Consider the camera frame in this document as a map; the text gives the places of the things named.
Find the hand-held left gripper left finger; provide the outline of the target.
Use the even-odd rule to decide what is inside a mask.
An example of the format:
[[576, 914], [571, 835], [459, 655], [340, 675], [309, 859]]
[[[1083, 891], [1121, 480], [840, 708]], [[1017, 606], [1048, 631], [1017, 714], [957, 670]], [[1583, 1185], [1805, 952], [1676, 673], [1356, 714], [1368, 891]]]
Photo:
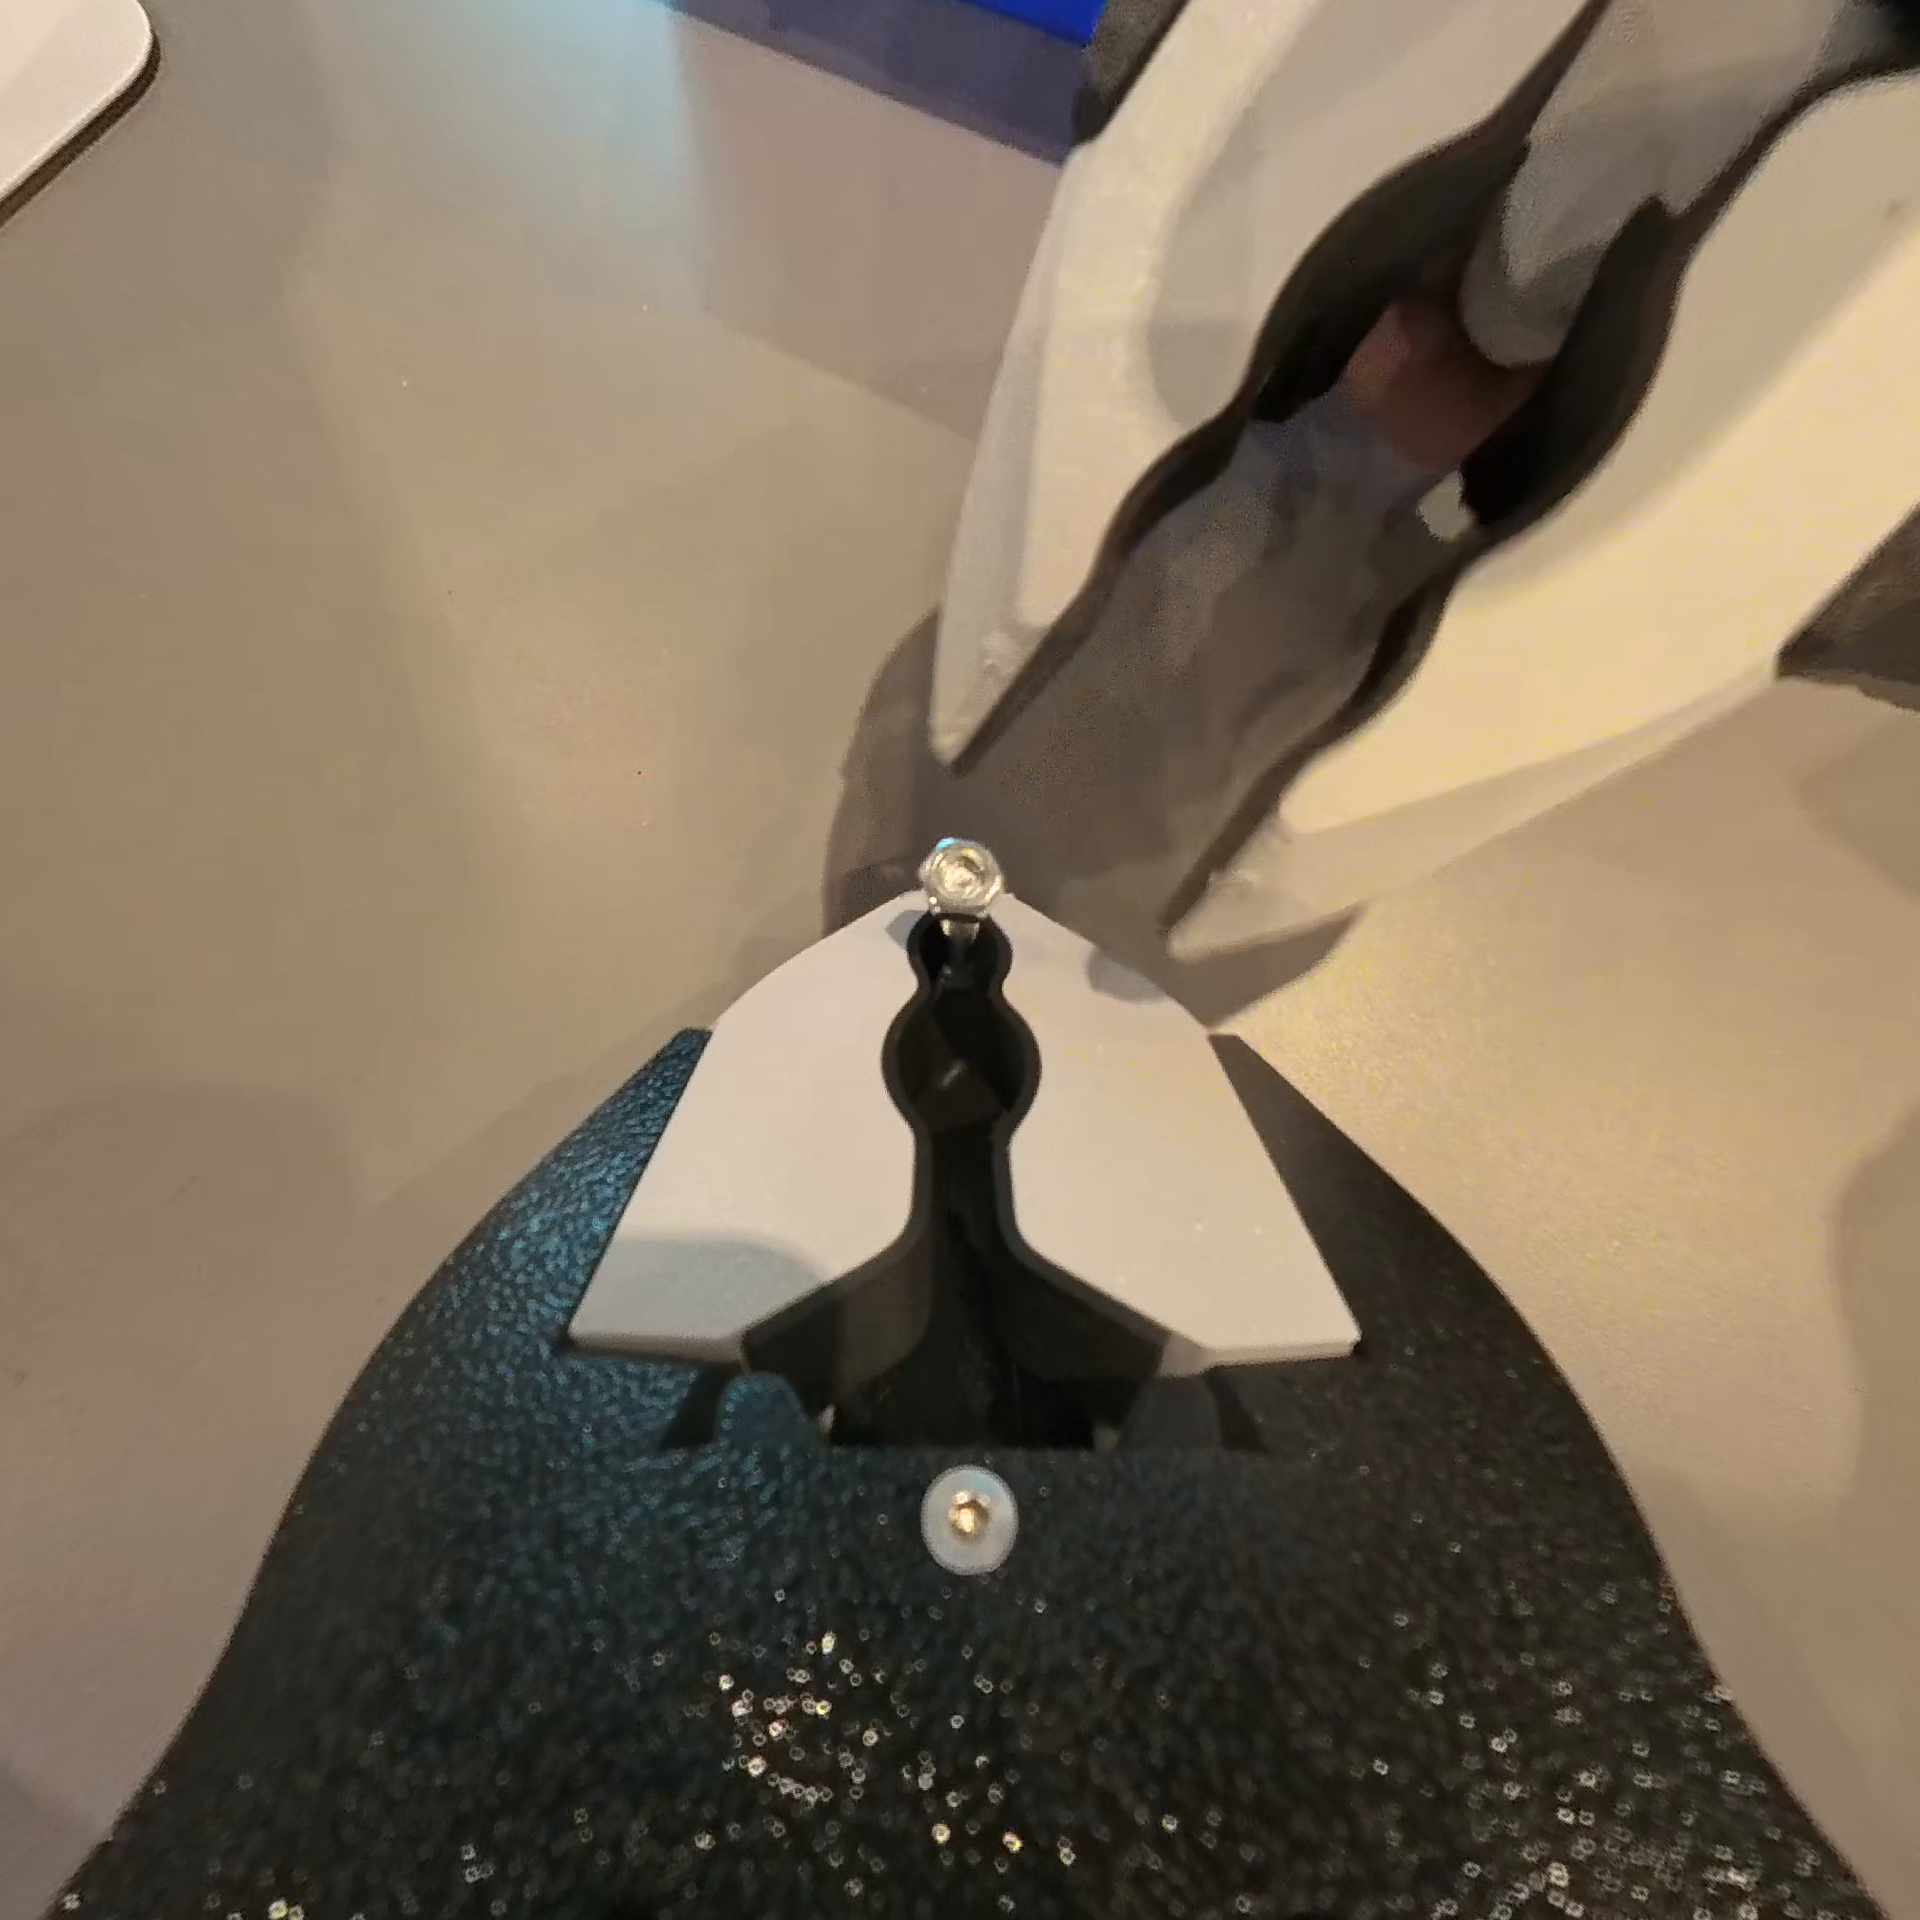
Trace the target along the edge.
[[845, 1444], [962, 1439], [962, 1309], [890, 1035], [922, 993], [908, 894], [714, 1022], [569, 1321], [593, 1355], [782, 1379]]

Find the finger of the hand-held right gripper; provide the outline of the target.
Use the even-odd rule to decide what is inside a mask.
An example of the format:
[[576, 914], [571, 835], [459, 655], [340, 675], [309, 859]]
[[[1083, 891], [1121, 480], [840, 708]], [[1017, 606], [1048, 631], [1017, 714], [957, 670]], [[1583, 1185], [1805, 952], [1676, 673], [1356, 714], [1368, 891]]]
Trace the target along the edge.
[[1919, 493], [1917, 61], [1783, 107], [1646, 202], [1466, 467], [1483, 526], [1255, 780], [1167, 908], [1181, 959], [1420, 880], [1763, 692]]
[[1112, 4], [975, 451], [928, 743], [971, 769], [1261, 402], [1326, 392], [1520, 166], [1579, 2]]

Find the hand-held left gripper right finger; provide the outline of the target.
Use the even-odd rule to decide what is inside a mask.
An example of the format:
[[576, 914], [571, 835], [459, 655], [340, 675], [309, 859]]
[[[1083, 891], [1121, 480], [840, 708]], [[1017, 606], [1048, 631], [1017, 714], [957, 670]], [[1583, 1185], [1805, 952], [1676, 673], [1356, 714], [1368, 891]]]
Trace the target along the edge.
[[1345, 1362], [1363, 1332], [1211, 1029], [1145, 973], [1017, 896], [992, 925], [1038, 1053], [1009, 1143], [1012, 1229], [1103, 1328], [1151, 1323], [1153, 1375], [1100, 1444], [1257, 1444], [1262, 1367]]

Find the silver hex nut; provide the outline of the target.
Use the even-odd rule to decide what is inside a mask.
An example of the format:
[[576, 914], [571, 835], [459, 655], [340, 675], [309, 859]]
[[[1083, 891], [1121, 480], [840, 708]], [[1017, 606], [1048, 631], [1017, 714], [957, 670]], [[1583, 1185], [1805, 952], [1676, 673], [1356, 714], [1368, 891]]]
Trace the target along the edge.
[[941, 922], [985, 922], [1002, 897], [1007, 875], [997, 851], [971, 835], [946, 834], [918, 868], [924, 909]]

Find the blue plastic bin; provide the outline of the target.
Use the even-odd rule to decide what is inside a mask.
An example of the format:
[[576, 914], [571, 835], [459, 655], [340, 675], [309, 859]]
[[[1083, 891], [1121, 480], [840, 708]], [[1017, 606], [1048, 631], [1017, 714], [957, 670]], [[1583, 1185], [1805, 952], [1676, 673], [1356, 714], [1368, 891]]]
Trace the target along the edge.
[[1073, 146], [1084, 49], [965, 2], [672, 2], [722, 34], [1047, 162]]

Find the person's right hand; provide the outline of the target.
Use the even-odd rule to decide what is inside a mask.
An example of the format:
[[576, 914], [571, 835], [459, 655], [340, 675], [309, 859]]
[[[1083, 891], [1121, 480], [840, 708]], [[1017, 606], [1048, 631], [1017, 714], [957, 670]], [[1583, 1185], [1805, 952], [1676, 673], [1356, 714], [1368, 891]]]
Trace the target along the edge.
[[1436, 300], [1395, 300], [1347, 360], [1336, 392], [1408, 466], [1443, 476], [1532, 392], [1534, 376], [1478, 352]]

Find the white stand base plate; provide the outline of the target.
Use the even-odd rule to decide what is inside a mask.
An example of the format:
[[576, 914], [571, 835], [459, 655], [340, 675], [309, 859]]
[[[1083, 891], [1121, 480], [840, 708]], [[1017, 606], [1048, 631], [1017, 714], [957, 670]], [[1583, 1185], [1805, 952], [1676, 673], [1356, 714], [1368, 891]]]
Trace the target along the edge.
[[157, 57], [140, 2], [3, 4], [3, 216], [132, 105]]

